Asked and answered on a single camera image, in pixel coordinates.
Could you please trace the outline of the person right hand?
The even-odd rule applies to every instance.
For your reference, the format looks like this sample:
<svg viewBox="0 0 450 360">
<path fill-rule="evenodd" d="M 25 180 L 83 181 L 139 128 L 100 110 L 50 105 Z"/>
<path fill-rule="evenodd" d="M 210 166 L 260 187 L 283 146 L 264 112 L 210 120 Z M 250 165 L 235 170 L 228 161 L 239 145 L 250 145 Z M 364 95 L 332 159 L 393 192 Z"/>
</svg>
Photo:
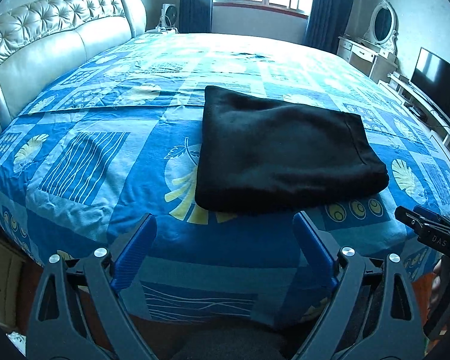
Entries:
<svg viewBox="0 0 450 360">
<path fill-rule="evenodd" d="M 442 260 L 440 259 L 435 267 L 433 268 L 433 282 L 431 287 L 431 295 L 429 298 L 429 309 L 432 309 L 436 306 L 440 299 L 440 289 L 441 289 L 441 268 Z"/>
</svg>

